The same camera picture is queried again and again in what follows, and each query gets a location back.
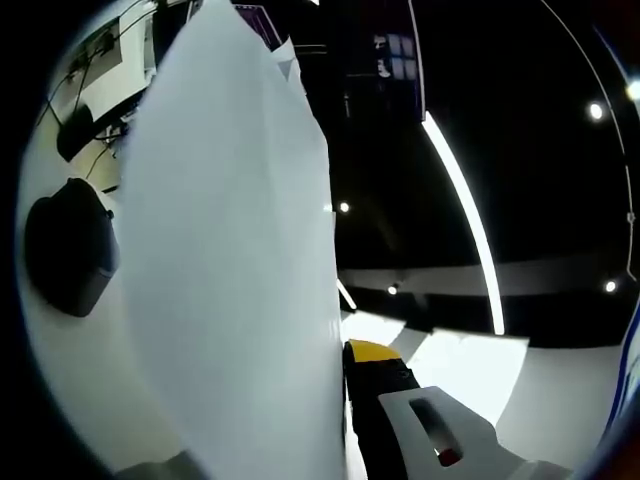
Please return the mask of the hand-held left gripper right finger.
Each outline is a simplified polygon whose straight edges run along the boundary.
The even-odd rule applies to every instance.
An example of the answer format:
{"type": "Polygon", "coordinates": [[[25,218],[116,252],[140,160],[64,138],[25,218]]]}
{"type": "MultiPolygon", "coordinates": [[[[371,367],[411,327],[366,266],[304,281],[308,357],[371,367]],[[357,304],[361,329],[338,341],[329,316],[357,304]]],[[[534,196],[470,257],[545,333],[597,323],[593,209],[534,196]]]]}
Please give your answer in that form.
{"type": "Polygon", "coordinates": [[[503,447],[495,427],[438,387],[421,387],[393,349],[349,340],[343,371],[370,479],[567,479],[568,469],[503,447]]]}

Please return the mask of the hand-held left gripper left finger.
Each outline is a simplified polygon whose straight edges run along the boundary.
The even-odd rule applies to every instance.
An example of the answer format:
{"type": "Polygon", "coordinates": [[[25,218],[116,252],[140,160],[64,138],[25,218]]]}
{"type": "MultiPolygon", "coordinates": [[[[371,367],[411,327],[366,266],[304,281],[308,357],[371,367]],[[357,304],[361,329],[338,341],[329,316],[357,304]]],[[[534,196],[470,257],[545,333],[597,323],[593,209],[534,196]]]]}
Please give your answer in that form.
{"type": "Polygon", "coordinates": [[[207,480],[210,476],[199,463],[184,450],[158,462],[142,462],[115,474],[119,480],[207,480]]]}

